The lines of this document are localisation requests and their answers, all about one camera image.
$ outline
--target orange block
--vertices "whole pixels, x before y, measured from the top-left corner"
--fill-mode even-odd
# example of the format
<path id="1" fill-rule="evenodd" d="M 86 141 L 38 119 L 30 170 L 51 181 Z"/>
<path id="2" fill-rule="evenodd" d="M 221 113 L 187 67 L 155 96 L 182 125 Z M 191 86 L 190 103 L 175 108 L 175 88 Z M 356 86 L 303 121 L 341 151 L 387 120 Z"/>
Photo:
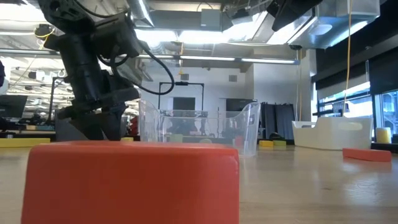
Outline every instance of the orange block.
<path id="1" fill-rule="evenodd" d="M 39 145 L 29 155 L 21 223 L 238 224 L 238 152 L 217 144 Z"/>
<path id="2" fill-rule="evenodd" d="M 374 162 L 390 162 L 391 152 L 373 149 L 343 149 L 343 157 Z"/>

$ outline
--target fluorescent light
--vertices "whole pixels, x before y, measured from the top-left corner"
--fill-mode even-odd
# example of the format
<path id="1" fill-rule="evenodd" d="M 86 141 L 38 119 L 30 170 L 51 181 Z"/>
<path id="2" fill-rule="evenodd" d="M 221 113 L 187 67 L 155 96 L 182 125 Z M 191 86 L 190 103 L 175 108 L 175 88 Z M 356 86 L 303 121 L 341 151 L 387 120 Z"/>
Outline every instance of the fluorescent light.
<path id="1" fill-rule="evenodd" d="M 15 31 L 5 31 L 5 30 L 0 30 L 0 35 L 34 35 L 34 32 L 30 31 L 23 31 L 23 30 L 15 30 Z"/>
<path id="2" fill-rule="evenodd" d="M 149 45 L 158 45 L 160 42 L 176 41 L 177 35 L 172 30 L 140 30 L 136 29 L 137 38 Z"/>
<path id="3" fill-rule="evenodd" d="M 6 93 L 7 95 L 21 95 L 21 96 L 51 96 L 51 93 Z M 54 96 L 64 97 L 75 97 L 73 94 L 58 94 L 54 93 Z"/>
<path id="4" fill-rule="evenodd" d="M 242 62 L 295 64 L 295 60 L 242 58 Z"/>
<path id="5" fill-rule="evenodd" d="M 188 60 L 219 60 L 225 62 L 232 62 L 235 58 L 229 57 L 206 57 L 206 56 L 180 56 L 181 59 L 188 59 Z"/>
<path id="6" fill-rule="evenodd" d="M 30 4 L 0 3 L 0 20 L 46 22 L 42 11 Z"/>
<path id="7" fill-rule="evenodd" d="M 173 55 L 154 55 L 158 59 L 173 59 Z M 149 55 L 139 55 L 138 58 L 151 58 Z"/>
<path id="8" fill-rule="evenodd" d="M 297 40 L 298 37 L 300 37 L 312 24 L 314 24 L 318 20 L 318 17 L 315 16 L 312 18 L 305 26 L 303 26 L 295 35 L 293 35 L 290 40 L 287 41 L 288 44 L 291 44 L 293 41 Z"/>
<path id="9" fill-rule="evenodd" d="M 178 38 L 186 44 L 219 44 L 228 41 L 222 32 L 186 30 Z"/>

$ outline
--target black cable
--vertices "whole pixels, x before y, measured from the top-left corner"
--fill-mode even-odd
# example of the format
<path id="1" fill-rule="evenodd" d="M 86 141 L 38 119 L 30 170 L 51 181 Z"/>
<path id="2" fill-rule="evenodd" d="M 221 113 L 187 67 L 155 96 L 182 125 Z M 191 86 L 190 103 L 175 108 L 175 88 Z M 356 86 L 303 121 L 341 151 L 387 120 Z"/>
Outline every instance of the black cable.
<path id="1" fill-rule="evenodd" d="M 107 62 L 105 59 L 103 59 L 100 55 L 97 55 L 98 59 L 106 66 L 110 67 L 111 66 L 111 62 Z M 120 65 L 124 64 L 125 62 L 127 62 L 127 60 L 129 59 L 129 56 L 126 55 L 120 62 L 115 62 L 115 65 L 117 67 L 119 67 Z"/>
<path id="2" fill-rule="evenodd" d="M 159 60 L 157 57 L 155 57 L 155 55 L 153 55 L 149 50 L 147 50 L 147 49 L 145 48 L 145 46 L 144 46 L 140 41 L 139 41 L 139 45 L 144 49 L 144 51 L 145 51 L 152 59 L 154 59 L 157 63 L 159 63 L 159 65 L 161 65 L 161 66 L 166 70 L 167 74 L 168 74 L 169 77 L 170 77 L 170 80 L 171 80 L 171 84 L 172 84 L 172 85 L 170 86 L 170 88 L 169 88 L 167 91 L 158 93 L 158 92 L 155 92 L 155 91 L 152 91 L 152 90 L 148 90 L 147 88 L 143 87 L 142 85 L 137 84 L 137 83 L 134 83 L 134 82 L 131 81 L 131 80 L 130 80 L 130 81 L 131 81 L 134 85 L 138 86 L 141 90 L 144 90 L 144 91 L 146 91 L 146 92 L 148 92 L 148 93 L 152 93 L 152 94 L 155 94 L 155 95 L 166 95 L 166 94 L 170 93 L 170 92 L 174 89 L 175 81 L 174 81 L 174 77 L 173 77 L 172 73 L 170 72 L 169 68 L 167 68 L 167 66 L 166 66 L 161 60 Z M 116 66 L 116 62 L 115 62 L 116 56 L 117 56 L 117 54 L 118 54 L 118 51 L 119 51 L 119 46 L 115 46 L 114 49 L 113 49 L 113 51 L 112 51 L 112 54 L 111 54 L 111 61 L 110 61 L 111 66 L 110 66 L 110 67 L 111 67 L 111 69 L 112 69 L 113 75 L 117 75 L 117 76 L 121 77 L 120 74 L 119 74 L 119 72 L 118 72 L 118 66 Z"/>
<path id="3" fill-rule="evenodd" d="M 211 6 L 211 5 L 208 4 L 207 2 L 201 2 L 201 3 L 199 3 L 199 5 L 198 5 L 198 7 L 197 7 L 197 11 L 199 10 L 199 7 L 200 7 L 203 3 L 207 4 L 208 6 L 211 7 L 211 9 L 213 9 L 213 6 Z"/>
<path id="4" fill-rule="evenodd" d="M 100 15 L 100 14 L 97 14 L 97 13 L 95 13 L 95 12 L 90 11 L 89 9 L 87 9 L 87 8 L 86 8 L 84 5 L 82 5 L 78 0 L 74 0 L 74 2 L 75 2 L 76 4 L 78 4 L 78 6 L 80 6 L 82 10 L 86 11 L 88 14 L 91 14 L 91 15 L 93 15 L 93 16 L 96 16 L 96 17 L 99 17 L 99 18 L 103 18 L 103 19 L 107 19 L 107 18 L 110 18 L 110 17 L 114 16 L 114 15 Z"/>

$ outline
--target window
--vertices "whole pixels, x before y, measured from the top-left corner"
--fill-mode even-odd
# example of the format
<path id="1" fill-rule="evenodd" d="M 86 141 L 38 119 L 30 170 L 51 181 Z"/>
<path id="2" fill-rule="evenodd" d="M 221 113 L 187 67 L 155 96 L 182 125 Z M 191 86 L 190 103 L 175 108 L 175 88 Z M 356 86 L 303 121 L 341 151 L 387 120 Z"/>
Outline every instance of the window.
<path id="1" fill-rule="evenodd" d="M 392 134 L 398 134 L 398 91 L 391 91 L 381 95 L 382 126 L 391 128 Z"/>
<path id="2" fill-rule="evenodd" d="M 366 82 L 347 90 L 347 101 L 345 116 L 348 118 L 372 118 L 372 97 L 369 93 L 370 83 Z M 344 95 L 346 91 L 339 92 L 333 96 L 320 100 L 320 111 L 322 116 L 341 116 Z"/>

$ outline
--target wooden table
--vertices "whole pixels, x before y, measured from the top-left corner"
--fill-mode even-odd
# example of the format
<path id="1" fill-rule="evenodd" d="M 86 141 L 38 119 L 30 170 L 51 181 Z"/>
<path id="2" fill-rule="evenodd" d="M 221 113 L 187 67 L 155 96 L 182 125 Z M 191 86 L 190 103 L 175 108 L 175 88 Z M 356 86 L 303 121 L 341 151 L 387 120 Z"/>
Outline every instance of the wooden table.
<path id="1" fill-rule="evenodd" d="M 20 223 L 29 149 L 0 149 L 0 223 Z M 296 148 L 241 159 L 240 224 L 398 223 L 398 157 Z"/>

